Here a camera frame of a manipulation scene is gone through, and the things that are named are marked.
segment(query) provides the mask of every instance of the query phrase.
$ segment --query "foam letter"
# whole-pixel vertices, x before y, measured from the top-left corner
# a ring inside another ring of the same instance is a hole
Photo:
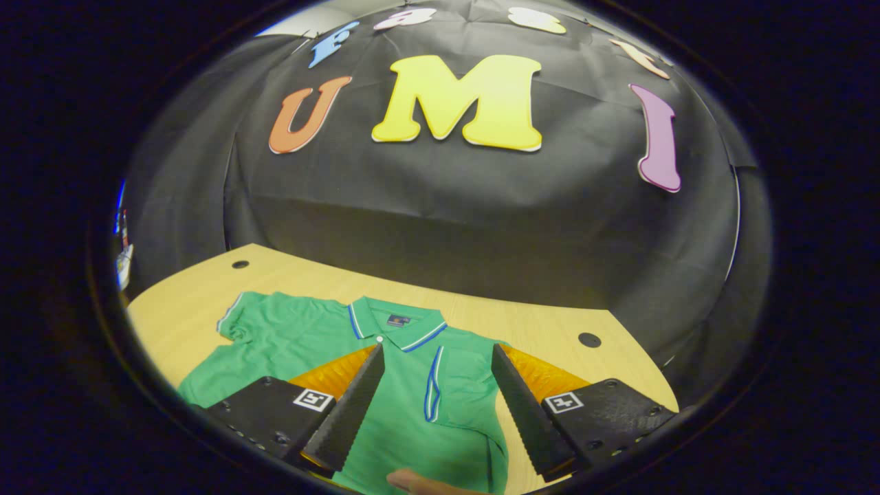
[[[532,73],[541,64],[522,56],[491,55],[457,79],[436,55],[393,63],[397,81],[385,119],[373,128],[377,142],[412,141],[420,126],[413,121],[419,100],[431,134],[445,139],[477,101],[477,115],[462,129],[468,143],[536,151],[541,135],[532,127]]]
[[[318,63],[328,56],[330,56],[333,52],[339,49],[339,44],[348,39],[349,29],[354,29],[355,26],[361,24],[357,21],[349,23],[347,26],[343,27],[336,33],[333,33],[327,36],[325,39],[321,40],[320,43],[312,47],[312,51],[315,52],[315,58],[312,60],[312,63],[309,64],[309,69],[318,65]]]
[[[510,12],[510,15],[507,16],[507,18],[520,26],[534,27],[541,31],[547,31],[548,33],[565,33],[565,27],[559,23],[557,18],[550,14],[533,11],[532,9],[526,9],[525,7],[510,7],[508,12]]]
[[[303,128],[296,132],[290,132],[290,124],[293,122],[294,115],[297,114],[299,105],[306,96],[312,94],[311,88],[301,89],[292,93],[281,104],[281,112],[275,119],[275,125],[272,126],[272,132],[269,134],[269,149],[275,154],[292,153],[303,146],[318,134],[330,106],[336,100],[339,90],[351,82],[351,77],[330,79],[318,88],[321,95],[318,97],[318,103],[315,103],[315,109],[309,116],[309,121],[305,123]]]
[[[389,29],[395,26],[411,26],[413,24],[428,22],[431,20],[431,16],[434,15],[434,12],[436,11],[437,9],[415,9],[412,11],[398,12],[396,14],[392,14],[390,18],[387,18],[384,21],[373,26],[373,29],[375,29],[376,31],[381,31],[383,29]]]
[[[642,101],[648,131],[648,151],[639,160],[639,175],[661,189],[677,193],[681,189],[681,178],[675,169],[675,135],[672,133],[675,112],[645,88],[629,85],[629,89]]]
[[[629,43],[624,43],[623,41],[617,41],[617,40],[609,40],[609,41],[611,43],[614,43],[615,45],[623,48],[623,51],[627,52],[627,55],[629,55],[629,58],[632,58],[633,60],[635,60],[639,65],[641,65],[645,69],[650,70],[651,72],[654,72],[655,74],[657,74],[658,76],[660,76],[663,79],[669,78],[668,74],[666,74],[662,70],[659,70],[652,63],[652,62],[654,62],[653,58],[643,54],[642,52],[639,51],[638,48],[634,47],[633,45],[630,45]]]

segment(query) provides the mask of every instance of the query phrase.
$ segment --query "shirt collar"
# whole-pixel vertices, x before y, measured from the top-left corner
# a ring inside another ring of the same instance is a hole
[[[376,321],[372,309],[419,320],[406,327],[392,327]],[[443,315],[436,309],[403,306],[365,296],[348,305],[348,316],[355,337],[361,339],[375,335],[387,336],[404,352],[415,351],[446,328]]]

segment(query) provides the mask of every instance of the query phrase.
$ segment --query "yellow letter m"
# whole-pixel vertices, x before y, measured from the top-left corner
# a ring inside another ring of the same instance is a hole
[[[436,55],[393,63],[397,81],[385,119],[373,128],[377,142],[412,141],[420,126],[413,121],[419,100],[436,139],[445,139],[477,100],[477,115],[463,129],[471,144],[537,151],[541,135],[532,127],[532,74],[541,64],[522,56],[492,55],[457,79]]]

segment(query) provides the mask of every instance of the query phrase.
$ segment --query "clothing label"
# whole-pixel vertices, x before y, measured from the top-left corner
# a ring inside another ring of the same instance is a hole
[[[391,316],[389,316],[387,322],[388,325],[391,325],[393,327],[402,327],[407,323],[409,323],[409,318],[407,318],[406,316],[398,316],[396,314],[392,314]]]

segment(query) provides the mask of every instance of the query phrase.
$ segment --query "human hand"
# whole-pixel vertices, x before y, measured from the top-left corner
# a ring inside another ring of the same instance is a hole
[[[437,480],[427,479],[411,469],[398,469],[385,479],[391,486],[412,495],[488,495],[482,491],[465,490]]]

